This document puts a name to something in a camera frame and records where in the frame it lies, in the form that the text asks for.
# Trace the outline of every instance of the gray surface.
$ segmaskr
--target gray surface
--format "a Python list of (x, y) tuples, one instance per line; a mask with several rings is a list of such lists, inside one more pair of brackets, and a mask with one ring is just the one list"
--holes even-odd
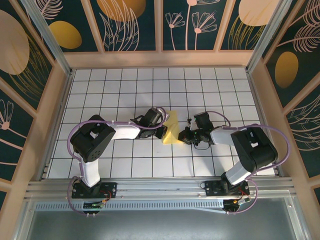
[(28, 240), (291, 240), (285, 201), (259, 199), (248, 212), (117, 211), (96, 218), (74, 212), (35, 212)]

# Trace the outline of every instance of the mounting plate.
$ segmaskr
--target mounting plate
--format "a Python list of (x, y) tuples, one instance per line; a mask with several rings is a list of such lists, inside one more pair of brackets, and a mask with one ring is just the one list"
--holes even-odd
[(242, 193), (238, 188), (240, 188), (245, 194), (250, 195), (249, 186), (246, 181), (243, 181), (235, 190), (230, 192), (225, 192), (223, 190), (220, 180), (204, 182), (204, 189), (207, 197), (241, 196)]
[(98, 195), (92, 196), (86, 189), (83, 188), (81, 183), (73, 184), (73, 191), (71, 197), (73, 199), (105, 199), (105, 193), (111, 193), (111, 198), (114, 199), (117, 193), (116, 182), (102, 182)]

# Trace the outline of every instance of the yellow sponge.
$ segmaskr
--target yellow sponge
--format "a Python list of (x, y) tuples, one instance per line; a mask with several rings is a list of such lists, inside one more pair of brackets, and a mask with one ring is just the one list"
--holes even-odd
[(177, 111), (167, 111), (169, 119), (163, 125), (168, 129), (166, 134), (162, 138), (163, 144), (183, 144), (182, 141), (178, 140), (180, 128), (178, 123)]

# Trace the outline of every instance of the white grid mat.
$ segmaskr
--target white grid mat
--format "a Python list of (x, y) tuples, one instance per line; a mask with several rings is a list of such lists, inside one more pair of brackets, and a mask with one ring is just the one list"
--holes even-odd
[[(204, 111), (224, 114), (232, 126), (260, 123), (244, 68), (79, 69), (75, 73), (47, 178), (79, 176), (67, 151), (67, 137), (95, 114), (128, 121), (150, 107), (176, 111), (181, 131), (187, 118)], [(225, 124), (211, 114), (214, 126)], [(220, 176), (239, 161), (232, 146), (198, 150), (186, 144), (163, 145), (156, 138), (115, 140), (99, 159), (102, 178)], [(260, 175), (274, 175), (266, 170)]]

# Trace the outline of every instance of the yellow object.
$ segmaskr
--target yellow object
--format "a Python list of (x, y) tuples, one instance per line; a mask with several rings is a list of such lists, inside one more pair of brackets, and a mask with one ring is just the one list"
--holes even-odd
[(299, 61), (297, 56), (285, 51), (280, 55), (275, 65), (275, 82), (280, 88), (289, 87), (298, 73)]
[(20, 23), (0, 10), (0, 69), (11, 75), (22, 73), (29, 62), (28, 36)]
[(138, 18), (146, 9), (146, 0), (97, 0), (96, 2), (105, 15), (120, 22), (124, 22), (124, 17), (121, 17), (120, 13), (123, 16), (130, 15), (130, 9), (132, 9), (135, 17)]
[(248, 26), (266, 25), (274, 13), (279, 0), (241, 0), (240, 20)]
[(168, 129), (166, 134), (162, 138), (163, 144), (181, 144), (182, 141), (178, 140), (178, 136), (180, 133), (178, 117), (176, 111), (167, 111), (169, 114), (169, 119), (163, 125), (165, 125)]
[(76, 49), (82, 44), (79, 31), (66, 21), (55, 21), (49, 26), (58, 44), (66, 49)]

